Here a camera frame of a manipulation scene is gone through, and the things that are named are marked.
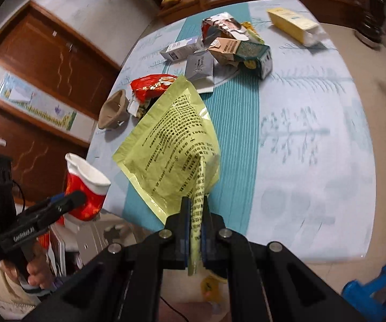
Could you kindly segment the person's left hand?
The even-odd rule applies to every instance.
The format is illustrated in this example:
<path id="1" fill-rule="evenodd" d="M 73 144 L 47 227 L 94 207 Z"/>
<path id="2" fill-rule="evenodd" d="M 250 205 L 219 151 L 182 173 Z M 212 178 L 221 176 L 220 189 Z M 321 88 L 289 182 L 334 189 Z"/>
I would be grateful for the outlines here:
<path id="1" fill-rule="evenodd" d="M 33 259 L 27 265 L 29 273 L 28 284 L 42 289 L 50 289 L 53 286 L 54 275 L 47 263 L 45 249 L 39 242 L 35 242 L 33 247 Z M 11 262 L 3 260 L 0 267 L 5 272 L 8 278 L 16 284 L 20 284 L 20 273 L 18 268 Z"/>

